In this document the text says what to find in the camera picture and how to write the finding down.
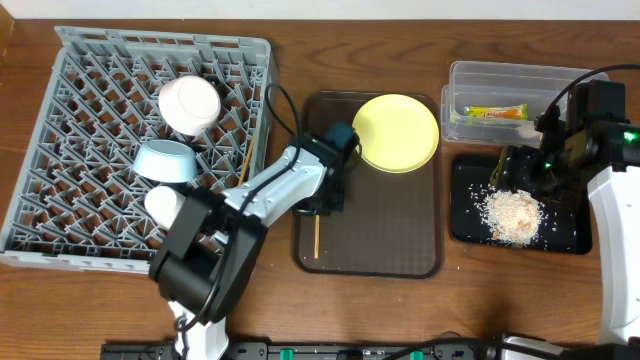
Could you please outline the green orange snack wrapper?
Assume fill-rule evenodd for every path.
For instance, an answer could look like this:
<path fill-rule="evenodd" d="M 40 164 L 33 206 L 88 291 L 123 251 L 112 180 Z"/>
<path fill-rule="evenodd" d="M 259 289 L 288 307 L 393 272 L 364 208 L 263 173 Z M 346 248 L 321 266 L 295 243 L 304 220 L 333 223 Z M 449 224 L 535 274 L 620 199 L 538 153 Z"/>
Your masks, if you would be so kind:
<path fill-rule="evenodd" d="M 520 104 L 506 107 L 467 106 L 463 108 L 463 114 L 474 118 L 526 121 L 528 119 L 528 105 Z"/>

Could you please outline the yellow plate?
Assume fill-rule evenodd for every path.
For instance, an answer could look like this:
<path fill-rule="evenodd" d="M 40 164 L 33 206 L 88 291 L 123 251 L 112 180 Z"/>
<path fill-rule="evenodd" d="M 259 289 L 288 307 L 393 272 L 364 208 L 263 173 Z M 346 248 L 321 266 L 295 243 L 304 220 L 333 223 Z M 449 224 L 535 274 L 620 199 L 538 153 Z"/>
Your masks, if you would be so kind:
<path fill-rule="evenodd" d="M 386 94 L 367 101 L 354 116 L 363 159 L 377 170 L 407 173 L 425 165 L 439 145 L 434 114 L 408 95 Z"/>

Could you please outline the pink bowl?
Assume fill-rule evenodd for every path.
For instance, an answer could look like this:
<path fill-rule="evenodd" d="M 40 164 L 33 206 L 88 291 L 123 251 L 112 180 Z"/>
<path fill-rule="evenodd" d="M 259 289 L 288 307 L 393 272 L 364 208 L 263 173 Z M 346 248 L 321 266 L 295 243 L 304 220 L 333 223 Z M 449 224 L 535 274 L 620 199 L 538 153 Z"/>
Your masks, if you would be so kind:
<path fill-rule="evenodd" d="M 197 136 L 213 127 L 222 110 L 220 96 L 212 83 L 187 75 L 164 84 L 159 93 L 161 116 L 175 131 Z"/>

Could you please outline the white cup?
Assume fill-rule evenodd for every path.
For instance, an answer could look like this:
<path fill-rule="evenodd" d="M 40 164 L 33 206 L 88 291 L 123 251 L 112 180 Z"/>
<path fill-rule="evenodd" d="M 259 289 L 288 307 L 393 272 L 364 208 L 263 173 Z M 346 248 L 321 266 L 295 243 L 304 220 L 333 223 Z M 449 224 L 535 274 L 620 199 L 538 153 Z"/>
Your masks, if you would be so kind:
<path fill-rule="evenodd" d="M 144 198 L 144 207 L 151 218 L 169 230 L 181 210 L 186 197 L 168 186 L 151 189 Z"/>

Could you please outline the light blue bowl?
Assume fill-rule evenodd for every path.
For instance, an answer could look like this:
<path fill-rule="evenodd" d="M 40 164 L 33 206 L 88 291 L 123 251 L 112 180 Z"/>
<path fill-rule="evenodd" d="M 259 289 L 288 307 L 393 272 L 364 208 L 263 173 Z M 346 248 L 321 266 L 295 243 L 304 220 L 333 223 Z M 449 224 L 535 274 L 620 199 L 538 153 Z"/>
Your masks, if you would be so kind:
<path fill-rule="evenodd" d="M 185 183 L 197 176 L 196 154 L 183 143 L 150 140 L 140 146 L 132 168 L 138 175 L 150 180 Z"/>

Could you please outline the wooden chopstick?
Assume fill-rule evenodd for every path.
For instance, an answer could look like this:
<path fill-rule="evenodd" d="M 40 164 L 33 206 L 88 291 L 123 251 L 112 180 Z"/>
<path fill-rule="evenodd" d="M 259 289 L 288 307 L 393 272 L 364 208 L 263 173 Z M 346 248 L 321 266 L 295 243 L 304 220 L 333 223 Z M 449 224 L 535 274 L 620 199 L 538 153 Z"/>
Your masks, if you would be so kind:
<path fill-rule="evenodd" d="M 244 162 L 242 165 L 242 169 L 241 169 L 241 173 L 238 179 L 238 186 L 242 185 L 244 183 L 244 181 L 246 180 L 247 174 L 249 173 L 249 169 L 250 169 L 250 162 L 251 162 L 251 157 L 253 155 L 253 149 L 254 149 L 254 144 L 255 144 L 255 136 L 252 137 L 248 149 L 247 149 L 247 153 L 246 156 L 244 158 Z"/>
<path fill-rule="evenodd" d="M 320 223 L 321 217 L 320 215 L 316 215 L 314 225 L 314 259 L 319 259 L 320 255 Z"/>

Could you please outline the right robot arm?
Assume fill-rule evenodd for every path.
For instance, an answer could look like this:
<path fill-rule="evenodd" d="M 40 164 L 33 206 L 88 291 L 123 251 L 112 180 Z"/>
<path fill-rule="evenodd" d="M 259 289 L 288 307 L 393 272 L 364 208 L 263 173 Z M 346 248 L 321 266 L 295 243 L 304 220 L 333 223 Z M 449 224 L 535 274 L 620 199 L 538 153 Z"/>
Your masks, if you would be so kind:
<path fill-rule="evenodd" d="M 584 192 L 599 237 L 603 306 L 598 345 L 562 359 L 639 356 L 639 129 L 625 115 L 625 87 L 585 75 L 536 119 L 538 147 L 508 146 L 491 176 L 501 190 L 558 199 Z"/>

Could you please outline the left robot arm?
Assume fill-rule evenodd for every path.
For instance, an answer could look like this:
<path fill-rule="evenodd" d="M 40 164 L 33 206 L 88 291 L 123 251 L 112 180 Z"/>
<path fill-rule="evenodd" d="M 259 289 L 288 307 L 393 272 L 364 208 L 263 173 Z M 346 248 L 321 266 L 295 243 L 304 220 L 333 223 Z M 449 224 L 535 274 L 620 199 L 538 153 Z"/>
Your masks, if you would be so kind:
<path fill-rule="evenodd" d="M 179 196 L 150 278 L 174 312 L 177 359 L 219 359 L 226 316 L 245 291 L 269 227 L 288 211 L 328 215 L 344 207 L 344 173 L 356 134 L 304 135 L 253 179 L 215 194 Z"/>

